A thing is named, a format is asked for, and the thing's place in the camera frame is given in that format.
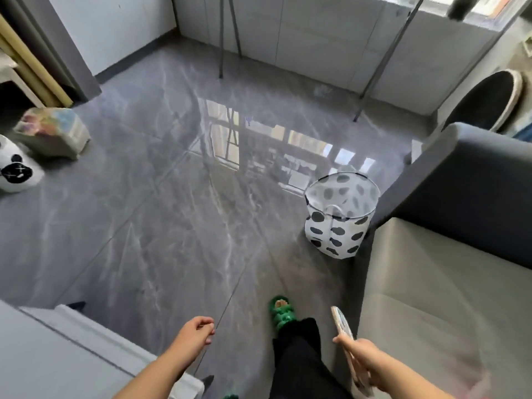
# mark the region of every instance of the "foot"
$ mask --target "foot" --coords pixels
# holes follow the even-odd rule
[[[296,321],[294,308],[288,298],[277,295],[270,301],[270,314],[273,317],[273,325],[279,331],[288,322]]]

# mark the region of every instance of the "polka dot laundry basket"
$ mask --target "polka dot laundry basket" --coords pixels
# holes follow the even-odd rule
[[[338,172],[318,179],[305,191],[307,239],[337,259],[356,255],[379,197],[377,185],[361,173]]]

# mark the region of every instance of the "marble floor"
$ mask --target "marble floor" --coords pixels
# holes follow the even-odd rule
[[[159,354],[185,321],[217,333],[189,368],[215,375],[207,398],[266,398],[273,373],[267,301],[286,294],[331,342],[329,307],[360,304],[364,265],[319,253],[302,234],[303,190],[351,165],[382,191],[426,119],[217,50],[169,41],[76,107],[92,142],[46,163],[31,190],[0,198],[0,298],[85,314]]]

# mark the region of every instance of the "sofa armrest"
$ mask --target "sofa armrest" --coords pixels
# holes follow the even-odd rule
[[[391,217],[532,268],[532,145],[447,127],[382,195],[372,227]]]

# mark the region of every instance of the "gray sofa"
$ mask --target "gray sofa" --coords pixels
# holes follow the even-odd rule
[[[372,227],[358,337],[459,399],[532,397],[532,145],[449,126]]]

